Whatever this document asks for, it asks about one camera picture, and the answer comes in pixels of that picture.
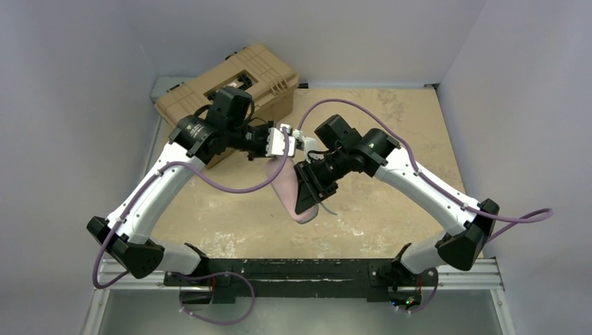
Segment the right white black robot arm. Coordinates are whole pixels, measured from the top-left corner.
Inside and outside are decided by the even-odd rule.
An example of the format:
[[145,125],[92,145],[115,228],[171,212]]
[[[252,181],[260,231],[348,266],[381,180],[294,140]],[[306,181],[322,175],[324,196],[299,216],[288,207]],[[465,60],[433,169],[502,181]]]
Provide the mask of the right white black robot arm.
[[414,171],[408,151],[380,129],[360,135],[336,114],[314,133],[327,152],[321,159],[295,164],[289,173],[286,209],[303,214],[334,195],[338,180],[346,174],[365,173],[402,192],[443,227],[434,238],[407,246],[398,254],[398,263],[413,274],[439,265],[472,268],[492,234],[491,215],[500,210],[496,202],[460,193],[427,170]]

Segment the pink grey umbrella case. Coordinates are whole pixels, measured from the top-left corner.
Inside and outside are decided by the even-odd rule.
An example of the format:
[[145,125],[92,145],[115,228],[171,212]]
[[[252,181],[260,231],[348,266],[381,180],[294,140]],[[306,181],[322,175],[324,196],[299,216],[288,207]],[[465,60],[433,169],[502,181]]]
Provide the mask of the pink grey umbrella case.
[[270,186],[274,190],[283,208],[295,222],[299,224],[305,224],[312,221],[318,215],[319,206],[317,204],[300,214],[295,212],[298,181],[297,175],[294,171],[294,162],[292,158],[287,158],[287,161],[282,167],[280,173],[270,183]]

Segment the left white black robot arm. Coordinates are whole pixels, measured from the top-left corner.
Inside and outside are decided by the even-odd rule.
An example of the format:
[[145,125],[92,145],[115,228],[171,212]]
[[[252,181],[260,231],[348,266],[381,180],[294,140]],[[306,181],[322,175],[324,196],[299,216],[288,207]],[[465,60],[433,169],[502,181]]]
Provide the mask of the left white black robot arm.
[[198,268],[202,254],[189,244],[166,246],[154,241],[152,231],[172,200],[195,175],[208,185],[234,194],[258,191],[274,181],[268,180],[250,188],[229,188],[207,178],[202,170],[226,149],[247,151],[250,158],[278,157],[285,165],[290,153],[289,130],[277,128],[269,121],[260,126],[250,125],[254,101],[246,91],[232,87],[219,89],[213,103],[198,108],[182,118],[168,136],[161,155],[138,186],[111,214],[93,217],[87,230],[100,244],[94,263],[93,283],[105,254],[114,258],[126,274],[144,278],[152,272],[168,271],[190,275]]

